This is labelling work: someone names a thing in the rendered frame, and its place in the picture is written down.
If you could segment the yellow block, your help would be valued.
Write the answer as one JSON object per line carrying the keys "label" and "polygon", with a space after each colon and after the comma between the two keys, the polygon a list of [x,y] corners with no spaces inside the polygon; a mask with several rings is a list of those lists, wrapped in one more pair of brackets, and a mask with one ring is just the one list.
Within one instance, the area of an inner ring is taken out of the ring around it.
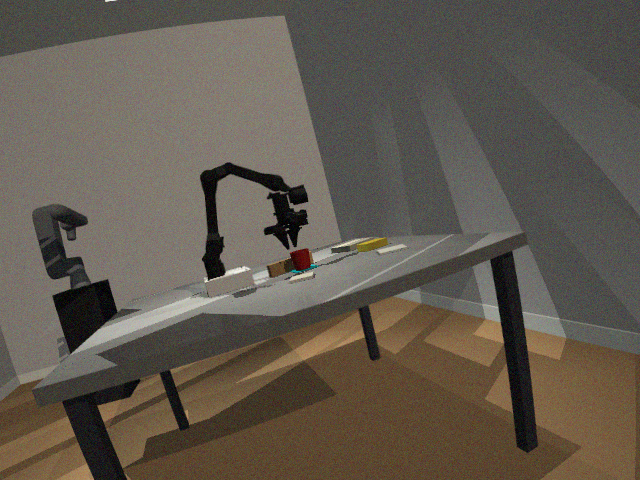
{"label": "yellow block", "polygon": [[388,245],[386,238],[378,238],[357,245],[358,252],[371,251]]}

